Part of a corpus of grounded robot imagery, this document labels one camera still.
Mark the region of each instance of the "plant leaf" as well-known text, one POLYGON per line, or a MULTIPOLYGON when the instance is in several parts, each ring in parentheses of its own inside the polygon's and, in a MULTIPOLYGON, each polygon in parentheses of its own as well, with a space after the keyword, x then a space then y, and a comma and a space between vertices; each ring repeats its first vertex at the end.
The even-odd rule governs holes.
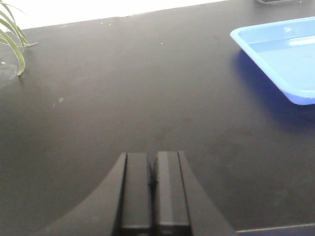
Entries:
POLYGON ((14 29, 12 28, 12 26, 7 21, 0 18, 0 24, 3 24, 5 27, 7 27, 15 35, 14 29))
POLYGON ((19 71, 16 73, 17 75, 21 75, 23 73, 23 71, 25 70, 25 61, 24 61, 24 57, 21 53, 21 51, 17 48, 15 42, 10 38, 9 35, 7 35, 4 31, 0 30, 0 35, 6 39, 6 41, 8 42, 8 44, 11 46, 12 50, 15 53, 16 58, 19 61, 19 71))
POLYGON ((12 28, 14 29, 14 31, 12 33, 19 38, 20 42, 23 45, 25 40, 22 39, 22 36, 19 33, 19 31, 18 31, 18 29, 16 27, 16 24, 13 21, 11 21, 10 18, 3 11, 0 11, 0 15, 2 17, 4 17, 4 19, 6 19, 6 21, 12 26, 12 28))
POLYGON ((9 7, 5 3, 3 3, 2 0, 0 0, 0 4, 7 10, 7 12, 10 14, 12 20, 15 22, 14 16, 13 16, 12 12, 10 11, 9 7))
POLYGON ((25 13, 24 11, 22 11, 21 9, 19 9, 19 8, 13 6, 13 5, 7 4, 7 3, 3 2, 2 0, 0 0, 0 4, 2 4, 2 5, 4 6, 4 8, 6 8, 5 5, 6 5, 6 6, 12 6, 13 8, 19 10, 20 12, 26 14, 26 13, 25 13))
MULTIPOLYGON (((4 38, 0 38, 0 43, 10 46, 10 44, 8 43, 8 41, 6 41, 4 38)), ((33 45, 35 45, 35 44, 37 44, 37 43, 38 43, 38 42, 29 43, 29 44, 24 44, 24 47, 30 47, 30 46, 33 46, 33 45)), ((21 43, 16 43, 15 45, 16 45, 18 48, 22 48, 22 47, 23 47, 23 45, 22 45, 21 43)))

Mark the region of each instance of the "tray rim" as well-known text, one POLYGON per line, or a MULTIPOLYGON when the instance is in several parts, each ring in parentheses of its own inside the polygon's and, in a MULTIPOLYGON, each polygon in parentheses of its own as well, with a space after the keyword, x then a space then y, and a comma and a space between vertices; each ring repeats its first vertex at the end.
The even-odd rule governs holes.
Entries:
POLYGON ((282 92, 289 93, 294 96, 299 96, 302 98, 315 98, 315 90, 298 89, 288 84, 286 80, 282 76, 280 76, 277 73, 277 71, 267 63, 267 61, 265 61, 254 49, 251 48, 251 46, 249 46, 247 42, 245 42, 245 40, 242 39, 242 37, 239 36, 240 32, 246 30, 261 29, 272 26, 284 25, 288 23, 297 23, 305 21, 315 21, 315 16, 240 27, 234 29, 230 33, 230 36, 282 92))

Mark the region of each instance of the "white wall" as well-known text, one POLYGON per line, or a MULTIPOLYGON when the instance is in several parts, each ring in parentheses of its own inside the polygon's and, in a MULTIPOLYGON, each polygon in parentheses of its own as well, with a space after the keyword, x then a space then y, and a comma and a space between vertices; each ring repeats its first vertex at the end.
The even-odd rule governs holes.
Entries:
POLYGON ((14 11, 22 29, 70 22, 128 16, 143 12, 222 0, 5 0, 23 10, 14 11))

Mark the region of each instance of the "blue tray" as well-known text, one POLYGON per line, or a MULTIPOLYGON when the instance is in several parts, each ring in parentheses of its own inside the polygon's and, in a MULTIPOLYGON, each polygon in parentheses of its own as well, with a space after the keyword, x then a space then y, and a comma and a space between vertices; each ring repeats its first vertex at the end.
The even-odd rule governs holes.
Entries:
POLYGON ((293 103, 315 103, 315 17, 235 29, 231 37, 293 103))

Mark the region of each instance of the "black table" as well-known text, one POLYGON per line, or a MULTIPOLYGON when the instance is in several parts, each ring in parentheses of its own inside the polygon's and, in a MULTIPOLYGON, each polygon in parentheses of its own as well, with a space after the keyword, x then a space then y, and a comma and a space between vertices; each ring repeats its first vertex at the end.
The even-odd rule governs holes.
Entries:
POLYGON ((26 30, 0 47, 0 235, 85 199, 121 152, 183 150, 237 230, 315 221, 315 106, 289 102, 229 33, 313 16, 312 0, 229 0, 26 30))

